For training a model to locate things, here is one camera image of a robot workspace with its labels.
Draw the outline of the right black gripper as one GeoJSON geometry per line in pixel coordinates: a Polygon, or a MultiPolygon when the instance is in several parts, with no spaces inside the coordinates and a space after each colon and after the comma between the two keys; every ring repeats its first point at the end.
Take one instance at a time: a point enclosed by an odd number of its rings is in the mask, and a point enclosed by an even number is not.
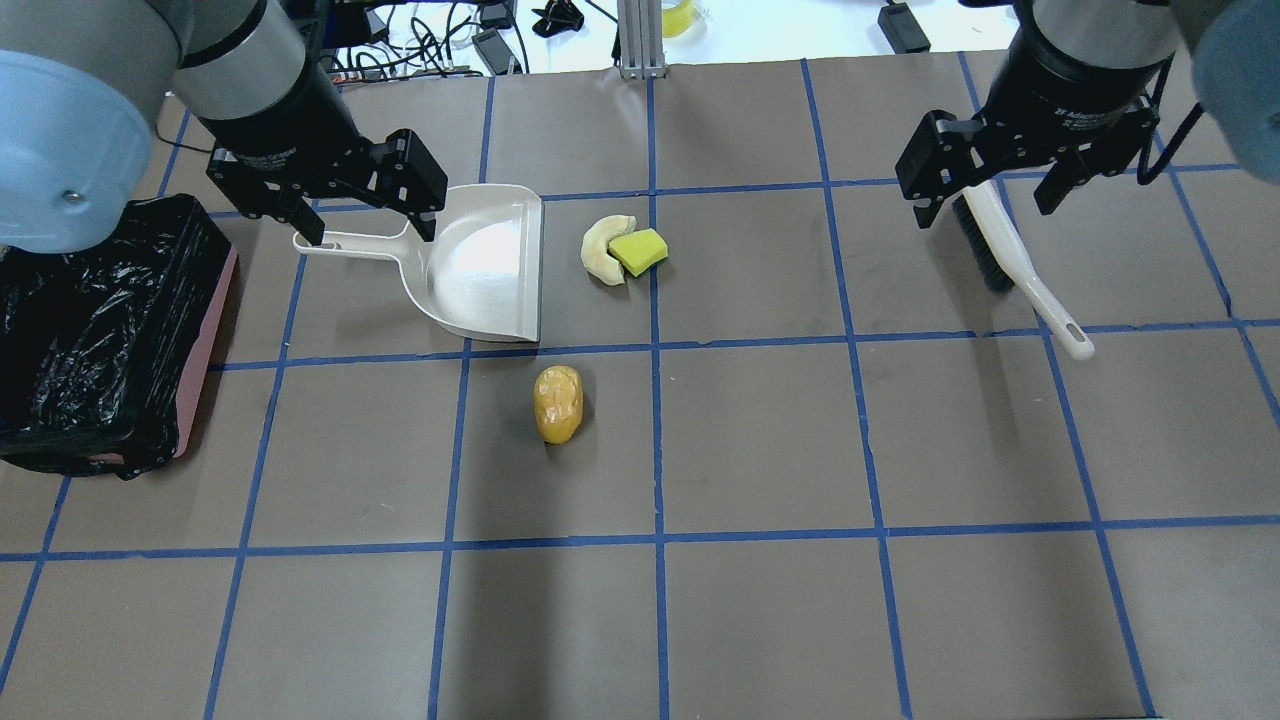
{"type": "Polygon", "coordinates": [[[1144,96],[1100,128],[1071,129],[1055,113],[969,119],[934,109],[924,114],[895,164],[916,227],[929,229],[947,199],[1010,170],[1043,168],[1034,191],[1042,217],[1059,210],[1071,191],[1097,176],[1124,173],[1149,146],[1158,113],[1144,96]]]}

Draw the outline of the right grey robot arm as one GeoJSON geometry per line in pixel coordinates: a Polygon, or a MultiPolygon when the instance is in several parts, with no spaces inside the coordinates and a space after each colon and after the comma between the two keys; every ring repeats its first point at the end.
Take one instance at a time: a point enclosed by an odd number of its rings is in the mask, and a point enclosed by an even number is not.
{"type": "Polygon", "coordinates": [[[1046,168],[1044,215],[1097,176],[1124,173],[1158,124],[1156,77],[1190,54],[1198,110],[1236,163],[1277,182],[1275,1],[1015,1],[1018,32],[980,110],[932,110],[895,172],[916,224],[1007,170],[1046,168]]]}

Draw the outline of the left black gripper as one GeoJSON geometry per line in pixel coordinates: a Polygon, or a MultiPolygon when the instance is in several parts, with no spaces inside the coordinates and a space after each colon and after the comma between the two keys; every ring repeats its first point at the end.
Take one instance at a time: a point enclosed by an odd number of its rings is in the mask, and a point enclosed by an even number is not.
{"type": "Polygon", "coordinates": [[[404,217],[424,243],[436,236],[445,208],[448,176],[412,129],[397,129],[380,143],[364,136],[312,159],[294,152],[278,161],[253,161],[216,149],[206,176],[246,218],[269,217],[291,225],[311,247],[325,224],[314,200],[352,199],[404,217]]]}

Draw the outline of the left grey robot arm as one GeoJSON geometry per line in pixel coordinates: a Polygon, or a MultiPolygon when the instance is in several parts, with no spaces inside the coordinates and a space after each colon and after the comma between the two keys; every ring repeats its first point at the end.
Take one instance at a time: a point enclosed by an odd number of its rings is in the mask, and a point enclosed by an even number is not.
{"type": "Polygon", "coordinates": [[[5,1],[3,247],[92,249],[151,161],[168,95],[212,136],[210,181],[311,245],[315,199],[403,215],[429,242],[448,179],[424,142],[362,136],[278,1],[5,1]]]}

